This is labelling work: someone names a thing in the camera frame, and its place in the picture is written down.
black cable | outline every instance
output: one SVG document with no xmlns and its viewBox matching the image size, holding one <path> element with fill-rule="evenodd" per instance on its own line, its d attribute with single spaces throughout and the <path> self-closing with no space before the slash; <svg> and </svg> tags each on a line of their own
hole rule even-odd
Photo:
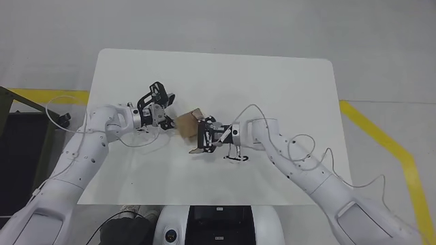
<svg viewBox="0 0 436 245">
<path fill-rule="evenodd" d="M 122 213 L 132 213 L 132 214 L 135 214 L 136 216 L 140 216 L 141 218 L 144 218 L 143 215 L 138 214 L 138 213 L 136 213 L 136 212 L 134 212 L 134 211 L 121 211 L 121 212 L 118 212 L 118 213 L 116 213 L 115 215 L 113 215 L 113 216 L 111 216 L 110 218 L 108 218 L 107 220 L 105 220 L 104 223 L 102 223 L 102 224 L 97 228 L 97 230 L 95 230 L 95 232 L 93 233 L 93 235 L 91 236 L 91 238 L 89 238 L 89 240 L 88 240 L 88 242 L 86 243 L 86 245 L 88 245 L 89 242 L 91 242 L 91 240 L 94 238 L 94 235 L 98 232 L 98 230 L 100 230 L 100 228 L 103 227 L 103 225 L 105 225 L 108 221 L 110 221 L 110 220 L 111 220 L 112 218 L 114 218 L 115 216 L 118 216 L 119 214 L 122 214 Z"/>
</svg>

black panel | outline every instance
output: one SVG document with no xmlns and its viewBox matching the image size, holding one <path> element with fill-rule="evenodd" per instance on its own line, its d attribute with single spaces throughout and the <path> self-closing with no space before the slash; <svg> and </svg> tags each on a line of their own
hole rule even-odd
<svg viewBox="0 0 436 245">
<path fill-rule="evenodd" d="M 8 116 L 0 137 L 0 216 L 13 215 L 30 199 L 47 126 L 45 114 Z"/>
<path fill-rule="evenodd" d="M 186 245 L 255 245 L 250 206 L 191 206 Z"/>
</svg>

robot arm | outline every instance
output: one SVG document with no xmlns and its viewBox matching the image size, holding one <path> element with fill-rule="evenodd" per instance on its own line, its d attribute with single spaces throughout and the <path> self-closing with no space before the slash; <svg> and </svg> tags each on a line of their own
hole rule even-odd
<svg viewBox="0 0 436 245">
<path fill-rule="evenodd" d="M 199 123 L 196 152 L 213 152 L 222 144 L 236 148 L 248 146 L 265 150 L 270 162 L 283 175 L 298 185 L 324 211 L 330 228 L 343 245 L 420 244 L 420 236 L 396 219 L 385 207 L 373 203 L 349 188 L 295 141 L 279 134 L 275 119 L 258 119 L 244 125 L 222 125 L 219 122 Z M 283 155 L 290 153 L 294 162 Z M 248 159 L 238 154 L 234 159 Z"/>
<path fill-rule="evenodd" d="M 72 212 L 88 183 L 102 166 L 110 142 L 146 125 L 174 127 L 164 109 L 174 101 L 158 82 L 141 98 L 138 107 L 105 105 L 93 110 L 59 158 L 34 198 L 15 213 L 0 233 L 2 245 L 66 244 Z"/>
</svg>

floor marking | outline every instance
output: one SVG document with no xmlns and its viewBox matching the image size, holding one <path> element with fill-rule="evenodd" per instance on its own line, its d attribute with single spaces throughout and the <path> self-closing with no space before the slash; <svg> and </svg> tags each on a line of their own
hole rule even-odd
<svg viewBox="0 0 436 245">
<path fill-rule="evenodd" d="M 397 158 L 403 168 L 404 178 L 415 211 L 416 223 L 418 229 L 423 233 L 431 244 L 436 244 L 436 237 L 433 230 L 433 222 L 430 217 L 430 210 L 422 189 L 420 175 L 415 164 L 412 153 L 393 140 L 389 135 L 375 126 L 366 116 L 361 114 L 356 108 L 346 101 L 340 101 L 341 112 L 365 133 L 371 136 L 378 144 L 383 146 L 395 158 Z"/>
<path fill-rule="evenodd" d="M 21 88 L 9 88 L 12 92 L 30 99 L 36 103 L 48 103 L 51 99 L 68 95 L 77 97 L 81 103 L 71 98 L 59 98 L 55 99 L 55 104 L 87 104 L 89 98 L 89 91 L 71 91 L 71 90 L 43 90 L 43 89 L 21 89 Z"/>
</svg>

small cardboard piece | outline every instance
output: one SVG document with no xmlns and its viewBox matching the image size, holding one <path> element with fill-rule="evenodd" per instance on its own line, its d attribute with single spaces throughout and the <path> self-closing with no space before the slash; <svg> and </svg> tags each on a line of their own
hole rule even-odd
<svg viewBox="0 0 436 245">
<path fill-rule="evenodd" d="M 203 114 L 199 108 L 186 114 L 182 114 L 174 120 L 176 128 L 182 138 L 190 138 L 198 133 L 198 120 L 203 119 Z"/>
</svg>

